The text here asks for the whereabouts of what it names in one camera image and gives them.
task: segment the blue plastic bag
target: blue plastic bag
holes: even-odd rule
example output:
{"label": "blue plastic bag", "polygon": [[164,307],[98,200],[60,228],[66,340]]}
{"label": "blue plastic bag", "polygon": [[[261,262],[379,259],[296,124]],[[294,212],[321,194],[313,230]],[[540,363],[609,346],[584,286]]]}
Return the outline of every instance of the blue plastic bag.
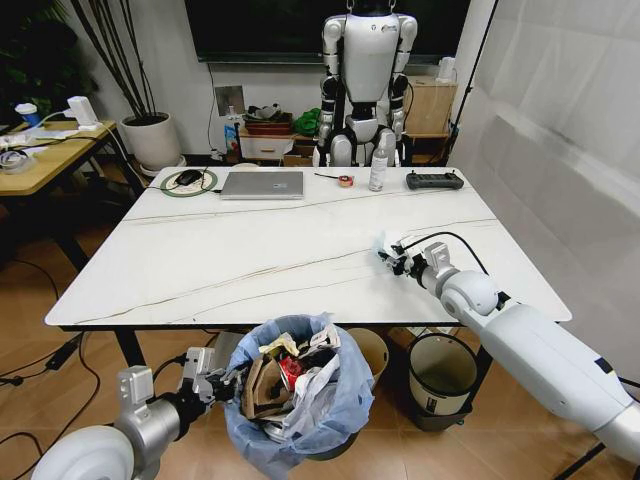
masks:
{"label": "blue plastic bag", "polygon": [[[228,370],[253,361],[260,355],[260,345],[267,345],[284,332],[289,332],[300,343],[330,322],[325,314],[291,315],[270,320],[240,341],[231,355]],[[337,349],[340,370],[336,394],[331,409],[313,431],[295,440],[277,443],[267,437],[259,425],[242,415],[239,396],[225,405],[227,433],[236,449],[272,479],[286,479],[287,472],[302,462],[306,455],[324,453],[342,445],[369,420],[369,408],[373,402],[371,370],[351,335],[339,327],[336,329],[341,342]]]}

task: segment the computer mouse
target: computer mouse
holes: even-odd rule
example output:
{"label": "computer mouse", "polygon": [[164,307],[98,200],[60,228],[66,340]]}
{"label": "computer mouse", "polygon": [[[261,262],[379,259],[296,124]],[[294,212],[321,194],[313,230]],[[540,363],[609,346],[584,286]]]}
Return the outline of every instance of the computer mouse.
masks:
{"label": "computer mouse", "polygon": [[186,186],[191,185],[196,180],[200,180],[202,178],[202,172],[200,170],[189,169],[182,172],[176,178],[176,183],[178,185]]}

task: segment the black screen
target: black screen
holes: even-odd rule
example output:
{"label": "black screen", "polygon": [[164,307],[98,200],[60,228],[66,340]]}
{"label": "black screen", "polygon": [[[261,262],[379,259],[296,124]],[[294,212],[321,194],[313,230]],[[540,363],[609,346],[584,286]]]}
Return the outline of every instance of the black screen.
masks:
{"label": "black screen", "polygon": [[[398,0],[418,20],[412,64],[454,56],[470,0]],[[345,0],[185,0],[201,62],[321,63],[322,25]]]}

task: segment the silver laptop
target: silver laptop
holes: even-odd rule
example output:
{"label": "silver laptop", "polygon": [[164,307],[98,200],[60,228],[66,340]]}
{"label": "silver laptop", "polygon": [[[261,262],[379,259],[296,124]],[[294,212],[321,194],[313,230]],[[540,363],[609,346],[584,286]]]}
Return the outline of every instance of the silver laptop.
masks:
{"label": "silver laptop", "polygon": [[304,197],[302,172],[229,172],[223,200],[292,200]]}

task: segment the white marble table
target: white marble table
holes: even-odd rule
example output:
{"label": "white marble table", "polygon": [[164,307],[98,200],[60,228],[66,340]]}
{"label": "white marble table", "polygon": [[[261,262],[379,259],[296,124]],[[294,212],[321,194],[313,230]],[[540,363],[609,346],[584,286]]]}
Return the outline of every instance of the white marble table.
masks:
{"label": "white marble table", "polygon": [[[176,170],[163,170],[152,185]],[[221,188],[229,169],[210,170]],[[410,169],[392,168],[383,191],[374,193],[367,188],[369,169],[299,170],[304,200],[221,200],[212,192],[174,198],[147,190],[46,323],[69,329],[224,327],[321,312],[340,324],[451,323],[436,299],[414,280],[393,276],[373,253],[382,230],[455,232],[509,295],[553,320],[571,319],[466,180],[458,191],[411,191],[404,180]],[[340,188],[314,171],[354,175],[355,186]],[[442,241],[458,268],[477,269],[457,240]]]}

